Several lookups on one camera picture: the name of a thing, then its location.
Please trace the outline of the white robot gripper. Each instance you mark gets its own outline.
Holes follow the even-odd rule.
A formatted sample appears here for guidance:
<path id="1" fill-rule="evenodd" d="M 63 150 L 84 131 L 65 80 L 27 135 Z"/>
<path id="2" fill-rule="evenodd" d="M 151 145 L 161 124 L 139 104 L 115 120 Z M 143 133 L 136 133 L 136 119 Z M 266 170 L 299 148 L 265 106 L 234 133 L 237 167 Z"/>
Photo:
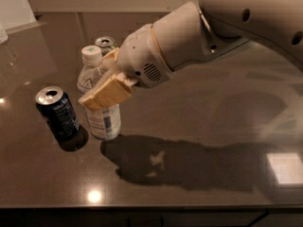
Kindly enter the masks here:
<path id="1" fill-rule="evenodd" d="M 122 46 L 108 52 L 103 59 L 113 59 L 124 73 L 101 79 L 85 93 L 79 103 L 91 111 L 110 108 L 129 99 L 137 84 L 153 88 L 173 75 L 157 44 L 152 24 L 147 24 L 130 34 Z"/>

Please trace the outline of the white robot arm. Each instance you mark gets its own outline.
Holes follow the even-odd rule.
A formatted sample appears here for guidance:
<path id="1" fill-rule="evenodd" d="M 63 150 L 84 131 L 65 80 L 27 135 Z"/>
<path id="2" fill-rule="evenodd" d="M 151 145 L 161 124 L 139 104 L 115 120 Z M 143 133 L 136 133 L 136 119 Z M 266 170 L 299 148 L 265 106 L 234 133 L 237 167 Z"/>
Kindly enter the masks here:
<path id="1" fill-rule="evenodd" d="M 222 58 L 250 41 L 303 69 L 303 0 L 198 0 L 130 34 L 105 61 L 109 70 L 79 103 L 97 111 L 152 88 L 193 63 Z"/>

